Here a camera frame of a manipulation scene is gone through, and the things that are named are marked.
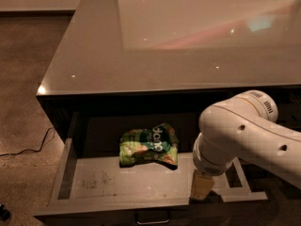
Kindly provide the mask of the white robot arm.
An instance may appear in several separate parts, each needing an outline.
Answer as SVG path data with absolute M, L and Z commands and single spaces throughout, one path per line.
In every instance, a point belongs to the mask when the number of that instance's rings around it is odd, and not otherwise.
M 301 188 L 301 133 L 277 124 L 274 100 L 249 90 L 208 106 L 200 115 L 200 133 L 193 148 L 195 167 L 214 178 L 212 191 L 225 202 L 264 200 L 251 191 L 241 167 L 241 186 L 231 188 L 225 172 L 238 160 L 268 170 Z

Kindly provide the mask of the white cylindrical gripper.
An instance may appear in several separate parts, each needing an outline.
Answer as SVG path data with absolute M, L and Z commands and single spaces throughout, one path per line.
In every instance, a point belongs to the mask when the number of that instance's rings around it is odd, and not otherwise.
M 232 165 L 233 156 L 215 147 L 199 134 L 193 147 L 193 161 L 198 170 L 195 169 L 193 173 L 190 198 L 204 201 L 214 187 L 212 176 L 226 172 Z

